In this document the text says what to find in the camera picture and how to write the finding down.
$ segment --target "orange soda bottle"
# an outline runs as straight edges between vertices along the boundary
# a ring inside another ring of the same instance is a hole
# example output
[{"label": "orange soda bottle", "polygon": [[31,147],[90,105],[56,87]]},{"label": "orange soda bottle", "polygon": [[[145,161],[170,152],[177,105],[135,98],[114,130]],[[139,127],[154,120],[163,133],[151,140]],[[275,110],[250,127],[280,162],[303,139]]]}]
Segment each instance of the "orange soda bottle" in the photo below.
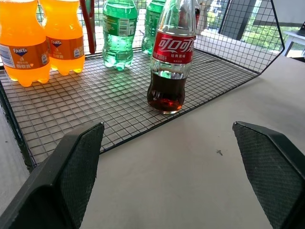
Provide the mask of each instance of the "orange soda bottle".
[{"label": "orange soda bottle", "polygon": [[48,44],[36,0],[0,0],[0,56],[9,77],[28,87],[50,75]]},{"label": "orange soda bottle", "polygon": [[53,70],[68,75],[84,66],[82,26],[77,18],[79,0],[40,0],[44,11],[42,26],[49,42]]}]

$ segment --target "wire basket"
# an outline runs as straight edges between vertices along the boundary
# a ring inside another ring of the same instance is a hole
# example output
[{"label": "wire basket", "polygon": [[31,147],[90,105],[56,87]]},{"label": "wire basket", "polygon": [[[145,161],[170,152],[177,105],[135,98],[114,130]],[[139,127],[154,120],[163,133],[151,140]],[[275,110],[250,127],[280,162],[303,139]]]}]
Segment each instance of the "wire basket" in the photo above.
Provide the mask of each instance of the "wire basket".
[{"label": "wire basket", "polygon": [[[162,115],[147,105],[150,61],[139,50],[147,2],[135,1],[134,60],[122,72],[102,63],[104,3],[95,1],[97,54],[87,55],[82,73],[61,76],[52,71],[48,83],[35,82],[23,88],[0,71],[0,101],[29,169],[46,159],[63,135],[79,125],[105,122],[101,148],[105,152],[259,76],[284,48],[272,0],[199,0],[201,12],[186,99],[179,113]],[[36,15],[41,22],[41,6]],[[83,25],[85,53],[89,54],[80,8],[78,17]]]}]

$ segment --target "sprite bottle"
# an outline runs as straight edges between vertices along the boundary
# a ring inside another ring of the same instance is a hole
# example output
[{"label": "sprite bottle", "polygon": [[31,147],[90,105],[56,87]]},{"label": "sprite bottle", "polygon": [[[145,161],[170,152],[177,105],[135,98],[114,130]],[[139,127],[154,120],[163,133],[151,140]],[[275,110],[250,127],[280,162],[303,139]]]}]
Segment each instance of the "sprite bottle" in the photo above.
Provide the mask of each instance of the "sprite bottle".
[{"label": "sprite bottle", "polygon": [[119,71],[132,63],[132,42],[137,23],[133,0],[107,0],[103,7],[103,59],[107,67]]},{"label": "sprite bottle", "polygon": [[156,38],[156,28],[163,10],[165,0],[152,0],[146,9],[145,15],[145,35],[142,40],[142,52],[152,54],[154,40]]}]

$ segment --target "orange label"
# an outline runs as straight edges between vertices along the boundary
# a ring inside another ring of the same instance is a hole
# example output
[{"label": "orange label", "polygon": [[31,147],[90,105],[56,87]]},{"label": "orange label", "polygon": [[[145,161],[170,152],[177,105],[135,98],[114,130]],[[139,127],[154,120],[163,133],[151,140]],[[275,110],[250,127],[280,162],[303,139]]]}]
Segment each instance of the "orange label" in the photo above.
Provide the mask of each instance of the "orange label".
[{"label": "orange label", "polygon": [[24,70],[41,68],[50,61],[46,41],[32,46],[0,44],[0,56],[4,65]]},{"label": "orange label", "polygon": [[83,37],[70,40],[47,37],[50,57],[60,60],[74,60],[84,55]]}]

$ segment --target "red handle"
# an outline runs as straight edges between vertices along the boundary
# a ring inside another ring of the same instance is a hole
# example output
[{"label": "red handle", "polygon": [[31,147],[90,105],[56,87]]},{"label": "red handle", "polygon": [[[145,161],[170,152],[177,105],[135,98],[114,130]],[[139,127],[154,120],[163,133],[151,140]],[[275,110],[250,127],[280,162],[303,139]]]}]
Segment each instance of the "red handle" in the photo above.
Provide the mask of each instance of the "red handle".
[{"label": "red handle", "polygon": [[81,11],[84,16],[87,34],[88,34],[88,42],[89,42],[89,51],[91,54],[95,54],[96,51],[96,39],[95,39],[95,24],[94,24],[94,0],[90,2],[90,13],[88,14],[86,8],[86,0],[80,0],[81,3]]}]

